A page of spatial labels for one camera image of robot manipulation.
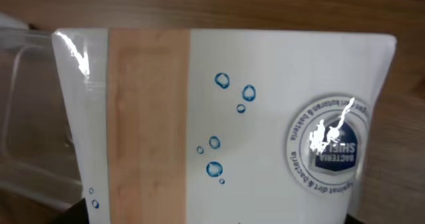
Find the white Hansaplast plaster box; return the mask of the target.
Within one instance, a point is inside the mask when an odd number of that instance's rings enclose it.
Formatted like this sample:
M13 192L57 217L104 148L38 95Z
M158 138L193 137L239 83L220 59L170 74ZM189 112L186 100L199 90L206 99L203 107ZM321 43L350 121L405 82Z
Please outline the white Hansaplast plaster box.
M58 29L90 223L344 223L393 35Z

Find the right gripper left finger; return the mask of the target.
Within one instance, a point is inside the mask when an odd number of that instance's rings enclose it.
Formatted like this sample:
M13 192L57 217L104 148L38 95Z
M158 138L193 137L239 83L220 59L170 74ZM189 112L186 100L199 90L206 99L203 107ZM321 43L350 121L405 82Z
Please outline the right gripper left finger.
M64 213L55 217L49 224L90 224L86 200L81 199Z

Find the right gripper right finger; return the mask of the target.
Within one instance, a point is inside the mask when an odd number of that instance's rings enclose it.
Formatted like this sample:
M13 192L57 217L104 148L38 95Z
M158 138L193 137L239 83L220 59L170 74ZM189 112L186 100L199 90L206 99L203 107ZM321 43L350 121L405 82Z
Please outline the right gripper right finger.
M364 224L364 223L359 221L358 219L356 219L352 215L347 214L346 218L345 218L345 224Z

